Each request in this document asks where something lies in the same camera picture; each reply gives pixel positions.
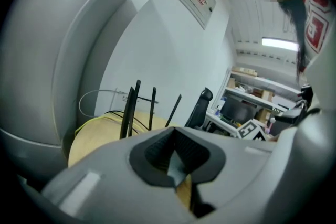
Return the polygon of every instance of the shelving unit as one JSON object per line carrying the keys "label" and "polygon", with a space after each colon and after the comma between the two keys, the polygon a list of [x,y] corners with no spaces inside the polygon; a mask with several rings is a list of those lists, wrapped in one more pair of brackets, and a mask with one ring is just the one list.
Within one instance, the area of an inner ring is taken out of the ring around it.
{"label": "shelving unit", "polygon": [[263,90],[270,90],[276,95],[289,99],[293,102],[297,102],[301,99],[300,97],[298,97],[298,94],[300,93],[299,90],[293,89],[283,84],[264,78],[253,77],[239,72],[231,72],[231,75],[233,78],[236,79],[236,81],[241,84],[249,85]]}
{"label": "shelving unit", "polygon": [[228,87],[226,87],[225,90],[229,94],[237,96],[239,98],[242,98],[243,100],[245,100],[247,102],[250,102],[252,104],[259,105],[259,106],[262,106],[262,107],[270,109],[270,110],[277,109],[277,110],[280,110],[282,112],[287,111],[287,109],[285,109],[285,108],[283,108],[279,105],[273,104],[272,102],[261,99],[259,97],[256,97],[256,96],[252,95],[252,94],[244,93],[244,92],[241,92],[241,91],[238,91],[238,90],[235,90],[235,89],[232,89],[232,88],[228,88]]}

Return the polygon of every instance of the computer monitor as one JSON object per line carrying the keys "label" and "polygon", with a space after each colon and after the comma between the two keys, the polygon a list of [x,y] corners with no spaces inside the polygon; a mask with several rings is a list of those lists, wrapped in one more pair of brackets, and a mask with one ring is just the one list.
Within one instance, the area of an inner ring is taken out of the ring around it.
{"label": "computer monitor", "polygon": [[228,97],[221,109],[221,114],[235,122],[244,124],[254,118],[256,109],[248,104],[241,103],[236,99]]}

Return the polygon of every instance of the yellow cable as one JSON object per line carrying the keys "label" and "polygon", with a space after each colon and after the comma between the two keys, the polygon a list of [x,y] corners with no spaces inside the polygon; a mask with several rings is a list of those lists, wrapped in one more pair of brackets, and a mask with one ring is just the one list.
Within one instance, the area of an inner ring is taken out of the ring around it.
{"label": "yellow cable", "polygon": [[[122,122],[121,119],[113,118],[113,117],[111,117],[111,116],[102,115],[102,116],[100,116],[100,117],[97,117],[97,118],[93,118],[93,119],[91,119],[91,120],[88,120],[88,121],[87,121],[86,123],[84,123],[81,127],[79,127],[78,129],[76,129],[76,130],[75,130],[75,137],[76,137],[76,135],[78,134],[78,132],[79,132],[80,130],[83,129],[84,126],[86,126],[88,123],[90,123],[90,122],[92,122],[92,121],[95,121],[95,120],[98,120],[98,119],[109,119],[109,120],[113,120],[113,121],[116,121],[116,122]],[[143,132],[143,133],[146,132],[142,127],[140,127],[140,126],[137,125],[136,123],[133,123],[133,126],[135,126],[135,127],[138,129],[138,131],[141,131],[141,132]]]}

